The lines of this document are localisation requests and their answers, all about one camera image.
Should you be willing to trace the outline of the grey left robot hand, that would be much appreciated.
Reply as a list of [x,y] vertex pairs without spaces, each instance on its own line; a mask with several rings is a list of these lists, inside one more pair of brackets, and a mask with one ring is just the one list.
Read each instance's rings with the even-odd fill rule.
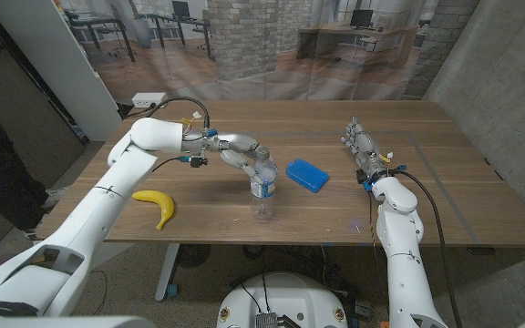
[[255,172],[254,167],[242,156],[244,154],[250,159],[257,159],[256,150],[260,144],[253,137],[238,133],[221,133],[206,138],[206,149],[212,152],[220,152],[224,162],[232,167],[242,169],[255,182],[263,184],[261,177]]

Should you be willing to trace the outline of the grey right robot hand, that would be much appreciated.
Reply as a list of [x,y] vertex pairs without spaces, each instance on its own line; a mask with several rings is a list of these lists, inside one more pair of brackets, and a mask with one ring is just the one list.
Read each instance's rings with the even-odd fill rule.
[[376,182],[385,175],[386,161],[377,143],[367,134],[356,117],[345,128],[341,141],[355,156],[367,182]]

